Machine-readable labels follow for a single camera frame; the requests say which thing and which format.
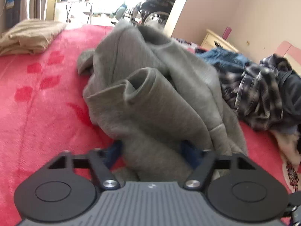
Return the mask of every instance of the curtain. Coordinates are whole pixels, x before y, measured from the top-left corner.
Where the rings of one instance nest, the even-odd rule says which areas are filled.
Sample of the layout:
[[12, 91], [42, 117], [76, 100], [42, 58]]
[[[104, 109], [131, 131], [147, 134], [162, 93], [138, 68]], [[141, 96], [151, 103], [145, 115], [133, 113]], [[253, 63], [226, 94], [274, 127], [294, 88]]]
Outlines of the curtain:
[[46, 18], [47, 0], [21, 0], [20, 21]]

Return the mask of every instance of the drawer handle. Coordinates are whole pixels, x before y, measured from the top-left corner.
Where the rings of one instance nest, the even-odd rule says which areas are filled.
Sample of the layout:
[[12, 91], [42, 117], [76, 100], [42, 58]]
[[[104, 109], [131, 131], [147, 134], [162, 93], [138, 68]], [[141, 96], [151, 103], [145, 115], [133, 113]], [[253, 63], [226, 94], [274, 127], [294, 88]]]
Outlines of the drawer handle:
[[223, 48], [222, 45], [219, 42], [214, 41], [214, 43], [215, 43], [215, 46]]

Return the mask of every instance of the bed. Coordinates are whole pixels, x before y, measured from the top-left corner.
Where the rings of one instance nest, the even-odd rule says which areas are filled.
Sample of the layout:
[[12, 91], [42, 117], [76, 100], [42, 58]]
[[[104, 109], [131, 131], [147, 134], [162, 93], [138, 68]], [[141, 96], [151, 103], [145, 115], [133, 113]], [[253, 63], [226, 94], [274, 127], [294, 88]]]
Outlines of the bed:
[[[112, 140], [93, 126], [79, 77], [79, 54], [94, 48], [112, 27], [83, 25], [63, 31], [43, 54], [0, 57], [0, 218], [3, 225], [20, 221], [14, 206], [16, 187], [64, 150], [74, 154], [106, 148]], [[249, 156], [288, 191], [287, 163], [269, 132], [254, 132], [241, 122]], [[115, 167], [121, 167], [121, 160]]]

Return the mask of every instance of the blue sticker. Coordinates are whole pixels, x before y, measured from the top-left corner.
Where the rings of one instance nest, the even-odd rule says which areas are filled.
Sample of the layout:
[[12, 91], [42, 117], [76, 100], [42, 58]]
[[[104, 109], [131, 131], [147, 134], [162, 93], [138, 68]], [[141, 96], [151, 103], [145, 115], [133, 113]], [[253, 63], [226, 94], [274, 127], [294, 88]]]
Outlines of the blue sticker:
[[6, 9], [10, 9], [14, 6], [15, 0], [6, 0]]

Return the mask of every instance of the gray ribbed panel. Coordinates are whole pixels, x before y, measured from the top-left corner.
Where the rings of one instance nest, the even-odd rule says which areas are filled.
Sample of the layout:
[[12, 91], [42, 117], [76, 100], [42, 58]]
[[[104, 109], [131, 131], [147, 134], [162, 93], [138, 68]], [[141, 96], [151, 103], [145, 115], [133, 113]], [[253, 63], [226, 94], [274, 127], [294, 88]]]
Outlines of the gray ribbed panel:
[[[19, 226], [239, 226], [208, 206], [198, 192], [180, 188], [177, 182], [127, 182], [117, 191], [104, 192], [86, 214], [60, 224], [25, 220]], [[256, 224], [281, 226], [279, 220]]]

